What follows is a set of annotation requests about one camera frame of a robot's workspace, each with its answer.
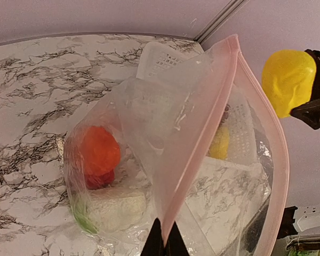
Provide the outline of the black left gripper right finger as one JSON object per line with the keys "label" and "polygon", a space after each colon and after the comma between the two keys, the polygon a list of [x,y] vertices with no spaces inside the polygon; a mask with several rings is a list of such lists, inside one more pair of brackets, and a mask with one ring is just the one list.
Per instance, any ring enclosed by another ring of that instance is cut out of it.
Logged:
{"label": "black left gripper right finger", "polygon": [[166,256],[188,256],[188,251],[180,234],[177,223],[173,224],[167,244],[165,246]]}

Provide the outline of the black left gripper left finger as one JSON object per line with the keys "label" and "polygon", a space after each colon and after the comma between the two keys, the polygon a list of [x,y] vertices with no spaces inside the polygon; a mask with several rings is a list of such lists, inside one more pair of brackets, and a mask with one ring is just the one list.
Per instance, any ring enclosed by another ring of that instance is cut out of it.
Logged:
{"label": "black left gripper left finger", "polygon": [[161,222],[155,219],[149,232],[141,256],[165,256],[165,247],[162,238]]}

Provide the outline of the white green cabbage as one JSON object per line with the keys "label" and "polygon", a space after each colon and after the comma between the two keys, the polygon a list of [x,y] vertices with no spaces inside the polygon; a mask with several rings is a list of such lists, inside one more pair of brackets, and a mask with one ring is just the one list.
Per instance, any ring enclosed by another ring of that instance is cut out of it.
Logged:
{"label": "white green cabbage", "polygon": [[145,194],[138,189],[107,188],[77,195],[71,201],[74,218],[90,234],[113,233],[136,225],[147,209]]}

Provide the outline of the orange tangerine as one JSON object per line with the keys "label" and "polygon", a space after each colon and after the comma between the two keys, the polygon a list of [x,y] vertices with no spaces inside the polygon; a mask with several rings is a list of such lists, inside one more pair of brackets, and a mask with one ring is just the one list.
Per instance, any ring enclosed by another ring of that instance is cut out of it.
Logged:
{"label": "orange tangerine", "polygon": [[74,146],[75,160],[86,176],[112,182],[114,169],[121,160],[121,150],[114,136],[102,126],[89,126],[82,135],[82,140]]}

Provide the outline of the red bell pepper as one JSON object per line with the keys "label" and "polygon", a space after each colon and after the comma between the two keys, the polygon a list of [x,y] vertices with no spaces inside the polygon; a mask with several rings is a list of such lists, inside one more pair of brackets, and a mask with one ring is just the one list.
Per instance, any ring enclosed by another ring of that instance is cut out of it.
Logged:
{"label": "red bell pepper", "polygon": [[115,173],[111,170],[100,175],[84,174],[84,178],[87,189],[94,190],[110,185],[115,179]]}

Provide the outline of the clear zip top bag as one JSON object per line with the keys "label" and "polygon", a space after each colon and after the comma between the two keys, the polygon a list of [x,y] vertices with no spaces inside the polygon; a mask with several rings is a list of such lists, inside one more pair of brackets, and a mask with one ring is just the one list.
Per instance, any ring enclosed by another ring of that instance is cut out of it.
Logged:
{"label": "clear zip top bag", "polygon": [[200,156],[193,135],[174,121],[186,99],[173,85],[128,78],[99,100],[67,135],[63,173],[71,201],[88,196],[74,146],[89,126],[102,126],[121,150],[114,181],[105,187],[138,189],[147,209],[134,226],[90,234],[108,255],[140,255],[156,218],[164,247],[176,222],[188,255],[270,255],[285,208],[289,156],[283,129],[260,84],[237,55],[235,85],[251,110],[256,163]]}

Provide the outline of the yellow lemon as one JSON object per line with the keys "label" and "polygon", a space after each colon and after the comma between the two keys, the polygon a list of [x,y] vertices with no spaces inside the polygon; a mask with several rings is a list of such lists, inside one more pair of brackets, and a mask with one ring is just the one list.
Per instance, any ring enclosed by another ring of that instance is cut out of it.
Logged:
{"label": "yellow lemon", "polygon": [[267,59],[262,89],[278,118],[310,100],[316,70],[315,60],[304,51],[280,50]]}

